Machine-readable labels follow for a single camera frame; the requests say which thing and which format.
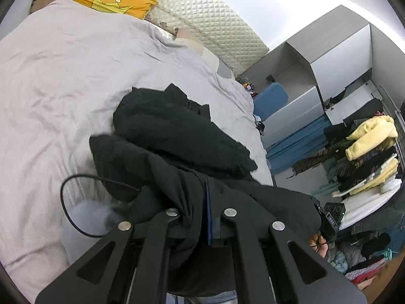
black clothing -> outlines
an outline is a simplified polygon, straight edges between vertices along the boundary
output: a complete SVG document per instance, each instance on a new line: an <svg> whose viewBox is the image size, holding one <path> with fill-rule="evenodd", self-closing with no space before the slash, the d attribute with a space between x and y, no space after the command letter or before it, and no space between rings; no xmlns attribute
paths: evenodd
<svg viewBox="0 0 405 304"><path fill-rule="evenodd" d="M186 297L235 289L230 249L207 245L207 222L213 232L220 224L220 216L207 217L207 196L220 212L232 207L244 214L258 235L267 236L270 213L304 240L320 227L310 196L251 178L256 164L249 151L210 122L206 111L174 85L133 89L114 113L116 134L90 137L98 174L141 189L105 184L114 198L134 200L132 224L171 207L181 212L186 238L171 251L168 291Z"/></svg>
<svg viewBox="0 0 405 304"><path fill-rule="evenodd" d="M364 268L369 267L370 265L377 263L378 261L381 261L384 258L384 256L373 256L370 257L370 259L367 259L366 261L357 263L355 266L352 266L350 269L347 270L346 273L349 273L351 271L356 271L356 270L361 270Z"/></svg>
<svg viewBox="0 0 405 304"><path fill-rule="evenodd" d="M209 106L187 99L174 84L165 91L132 88L113 124L127 141L210 176L252 180L257 169L248 149L211 122Z"/></svg>
<svg viewBox="0 0 405 304"><path fill-rule="evenodd" d="M372 118L377 112L384 112L382 101L377 98L373 98L372 100L364 104L361 108L359 108L356 112L345 118L343 122L344 124L349 126L353 122L353 120L369 119Z"/></svg>
<svg viewBox="0 0 405 304"><path fill-rule="evenodd" d="M359 110L345 118L343 123L324 128L323 134L330 144L340 142L355 131L362 121L372 118L377 112L383 112L382 102L377 98L373 98L359 108Z"/></svg>
<svg viewBox="0 0 405 304"><path fill-rule="evenodd" d="M383 233L379 237L371 239L366 242L361 248L361 255L365 258L369 258L376 251L382 251L388 247L391 242L391 238L388 233Z"/></svg>
<svg viewBox="0 0 405 304"><path fill-rule="evenodd" d="M376 170L381 167L381 165L394 153L395 147L392 146L368 159L359 168L355 169L341 186L339 186L339 191L344 192L360 183L363 179L366 179L372 173L373 169Z"/></svg>

metal screw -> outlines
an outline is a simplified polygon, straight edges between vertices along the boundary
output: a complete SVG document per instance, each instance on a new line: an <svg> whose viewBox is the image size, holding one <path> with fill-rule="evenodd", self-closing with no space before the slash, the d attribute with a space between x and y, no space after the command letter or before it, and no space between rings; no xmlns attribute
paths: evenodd
<svg viewBox="0 0 405 304"><path fill-rule="evenodd" d="M227 208L224 211L225 216L228 217L235 217L238 212L233 208Z"/></svg>
<svg viewBox="0 0 405 304"><path fill-rule="evenodd" d="M276 220L272 225L271 225L276 231L282 231L286 228L286 225L283 222L280 222L279 220Z"/></svg>
<svg viewBox="0 0 405 304"><path fill-rule="evenodd" d="M179 210L176 208L169 208L166 210L166 214L167 216L175 217L179 214Z"/></svg>
<svg viewBox="0 0 405 304"><path fill-rule="evenodd" d="M121 222L121 223L119 223L118 224L118 228L121 230L121 231L128 231L130 228L131 228L131 223L130 222L126 222L126 221L124 221L124 222Z"/></svg>

black cable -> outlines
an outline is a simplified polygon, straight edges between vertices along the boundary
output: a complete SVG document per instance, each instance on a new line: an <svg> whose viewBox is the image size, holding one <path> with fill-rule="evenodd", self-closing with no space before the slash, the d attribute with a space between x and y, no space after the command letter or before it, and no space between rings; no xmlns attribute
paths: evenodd
<svg viewBox="0 0 405 304"><path fill-rule="evenodd" d="M312 245L311 247L320 247L320 246L322 246L322 245L324 245L324 244L330 244L330 243L331 243L331 241L326 241L326 242L324 242L324 243Z"/></svg>
<svg viewBox="0 0 405 304"><path fill-rule="evenodd" d="M68 181L70 181L71 179L80 178L80 177L83 177L83 178L92 178L92 179L96 179L96 180L99 180L99 181L106 181L106 182L108 182L108 183L113 183L113 184L116 184L116 185L121 185L121 186L128 187L128 188L130 188L130 189L132 189L132 190L134 190L134 191L137 191L137 192L140 192L140 190L137 189L137 188L135 188L135 187L133 187L133 186L130 186L130 185L128 185L128 184L122 183L122 182L120 182L120 181L115 181L115 180L113 180L113 179L108 179L108 178L105 178L105 177L100 177L100 176L91 175L91 174L73 174L73 175L70 175L68 178L66 178L66 179L62 182L62 184L60 185L60 203L62 204L63 212L65 213L65 216L66 216L66 218L68 219L68 221L70 222L70 224L71 224L77 231L79 231L81 234L83 234L83 235L85 235L85 236L87 236L87 237L102 238L102 237L104 237L105 234L103 234L103 235L94 235L94 234L89 234L89 233L87 233L87 232L81 230L81 229L72 221L72 219L71 219L70 216L69 216L68 210L66 209L65 202L64 202L64 200L63 200L63 188L65 187L66 183L67 183Z"/></svg>

gray fabric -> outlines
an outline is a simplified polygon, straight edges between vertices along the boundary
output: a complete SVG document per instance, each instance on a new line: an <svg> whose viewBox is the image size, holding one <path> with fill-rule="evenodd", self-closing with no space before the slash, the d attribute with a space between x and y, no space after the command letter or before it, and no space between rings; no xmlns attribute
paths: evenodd
<svg viewBox="0 0 405 304"><path fill-rule="evenodd" d="M258 165L252 176L272 184L250 95L147 21L52 2L0 41L0 74L0 261L31 303L68 267L60 184L73 173L96 173L89 137L112 131L131 87L175 83L209 104L212 122L250 151ZM111 200L90 179L72 180L64 196L68 208Z"/></svg>
<svg viewBox="0 0 405 304"><path fill-rule="evenodd" d="M325 259L340 273L346 273L349 269L344 253L338 250L336 246L329 247Z"/></svg>
<svg viewBox="0 0 405 304"><path fill-rule="evenodd" d="M218 73L218 75L222 76L223 78L226 78L226 79L232 78L232 71L221 59L219 59L217 73Z"/></svg>
<svg viewBox="0 0 405 304"><path fill-rule="evenodd" d="M114 208L114 205L89 200L68 210L68 213L79 229L93 235L104 235L124 220L114 211ZM100 240L78 232L65 216L62 220L60 239L65 247L70 265Z"/></svg>
<svg viewBox="0 0 405 304"><path fill-rule="evenodd" d="M361 255L361 245L359 243L351 245L349 241L345 241L340 245L340 250L345 255L349 268L366 260L366 258Z"/></svg>

yellow sweater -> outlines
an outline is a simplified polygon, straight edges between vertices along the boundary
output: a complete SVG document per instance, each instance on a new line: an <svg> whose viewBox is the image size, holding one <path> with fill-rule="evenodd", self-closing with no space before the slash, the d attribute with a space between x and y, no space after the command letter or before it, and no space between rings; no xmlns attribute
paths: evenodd
<svg viewBox="0 0 405 304"><path fill-rule="evenodd" d="M390 178L394 173L396 173L398 167L398 160L392 159L392 161L385 167L385 169L376 178L366 183L364 186L357 188L356 190L350 191L350 195L357 194L361 191L369 190L372 187L384 183L388 178Z"/></svg>
<svg viewBox="0 0 405 304"><path fill-rule="evenodd" d="M349 141L356 141L346 149L349 161L361 157L381 144L386 138L397 138L394 120L390 116L379 116L364 121L347 137Z"/></svg>

